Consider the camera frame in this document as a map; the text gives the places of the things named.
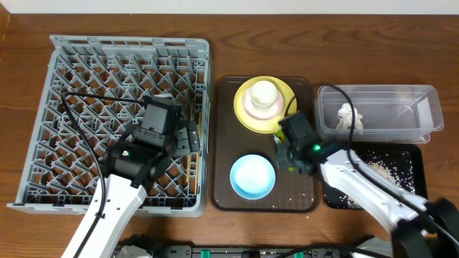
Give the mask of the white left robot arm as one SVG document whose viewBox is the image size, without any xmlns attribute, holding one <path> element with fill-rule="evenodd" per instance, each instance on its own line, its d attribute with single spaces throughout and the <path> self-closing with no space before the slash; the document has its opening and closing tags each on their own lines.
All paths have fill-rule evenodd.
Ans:
<svg viewBox="0 0 459 258">
<path fill-rule="evenodd" d="M 197 124 L 181 119 L 184 106 L 172 94 L 145 96 L 139 125 L 129 126 L 102 161 L 95 194 L 64 257 L 109 257 L 155 181 L 175 156 L 200 151 Z"/>
</svg>

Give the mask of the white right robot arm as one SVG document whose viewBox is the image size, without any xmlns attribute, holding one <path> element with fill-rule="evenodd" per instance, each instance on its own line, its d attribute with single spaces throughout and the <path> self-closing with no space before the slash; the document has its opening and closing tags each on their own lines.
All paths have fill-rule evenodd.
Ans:
<svg viewBox="0 0 459 258">
<path fill-rule="evenodd" d="M 302 112 L 279 125 L 285 142 L 276 146 L 278 167 L 317 175 L 352 198 L 389 232 L 393 257 L 458 256 L 458 209 L 450 201 L 430 202 L 390 182 L 350 141 L 323 139 Z"/>
</svg>

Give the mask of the wooden chopstick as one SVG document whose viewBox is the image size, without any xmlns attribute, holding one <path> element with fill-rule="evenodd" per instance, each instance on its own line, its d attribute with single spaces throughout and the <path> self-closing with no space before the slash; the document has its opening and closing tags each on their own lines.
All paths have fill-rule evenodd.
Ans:
<svg viewBox="0 0 459 258">
<path fill-rule="evenodd" d="M 190 120 L 194 119 L 194 103 L 191 103 L 190 105 Z M 191 153 L 188 154 L 187 156 L 187 167 L 186 167 L 186 183 L 187 186 L 190 183 L 190 175 L 191 175 Z"/>
<path fill-rule="evenodd" d="M 201 128 L 202 128 L 202 114 L 199 113 L 199 116 L 198 116 L 198 124 L 197 124 L 197 127 L 198 127 L 198 146 L 199 146 L 199 150 L 197 151 L 197 155 L 196 155 L 196 168 L 195 168 L 195 177 L 194 177 L 194 194 L 196 195 L 197 192 L 198 192 L 198 179 L 199 179 L 199 158 L 200 158 L 200 135 L 201 135 Z"/>
</svg>

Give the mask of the light blue bowl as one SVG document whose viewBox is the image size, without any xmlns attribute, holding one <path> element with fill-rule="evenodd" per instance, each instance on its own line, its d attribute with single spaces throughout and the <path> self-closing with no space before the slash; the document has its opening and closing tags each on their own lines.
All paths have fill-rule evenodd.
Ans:
<svg viewBox="0 0 459 258">
<path fill-rule="evenodd" d="M 274 188 L 275 169 L 265 157 L 249 154 L 238 158 L 229 172 L 235 193 L 247 200 L 265 198 Z"/>
</svg>

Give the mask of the rice and food scraps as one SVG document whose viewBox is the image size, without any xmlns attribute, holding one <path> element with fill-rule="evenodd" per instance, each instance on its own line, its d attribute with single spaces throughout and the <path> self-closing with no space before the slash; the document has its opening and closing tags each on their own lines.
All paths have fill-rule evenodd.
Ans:
<svg viewBox="0 0 459 258">
<path fill-rule="evenodd" d="M 407 151 L 356 150 L 356 153 L 387 180 L 412 194 L 416 193 L 413 162 Z"/>
</svg>

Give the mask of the yellow orange snack wrapper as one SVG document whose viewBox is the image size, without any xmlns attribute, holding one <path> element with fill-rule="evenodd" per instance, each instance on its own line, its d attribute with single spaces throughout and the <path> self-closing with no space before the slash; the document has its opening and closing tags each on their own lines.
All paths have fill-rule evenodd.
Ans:
<svg viewBox="0 0 459 258">
<path fill-rule="evenodd" d="M 275 140 L 276 143 L 285 143 L 286 142 L 285 135 L 281 130 L 279 130 L 278 132 L 273 133 L 273 136 L 274 136 L 274 140 Z"/>
</svg>

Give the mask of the white napkin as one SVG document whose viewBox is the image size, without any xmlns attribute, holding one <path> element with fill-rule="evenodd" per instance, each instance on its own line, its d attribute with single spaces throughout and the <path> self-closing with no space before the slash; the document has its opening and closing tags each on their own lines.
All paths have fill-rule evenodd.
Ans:
<svg viewBox="0 0 459 258">
<path fill-rule="evenodd" d="M 362 130 L 363 129 L 363 123 L 361 122 L 361 119 L 363 118 L 363 116 L 358 113 L 358 110 L 356 108 L 354 108 L 353 111 L 354 111 L 354 114 L 355 114 L 354 129 L 355 130 Z M 351 127 L 352 119 L 353 119 L 353 116 L 352 116 L 352 112 L 353 111 L 351 110 L 351 106 L 350 106 L 349 103 L 344 103 L 341 106 L 341 108 L 339 109 L 339 111 L 337 113 L 338 119 L 339 119 L 339 123 L 336 126 L 336 129 L 344 130 L 344 129 L 349 129 Z"/>
</svg>

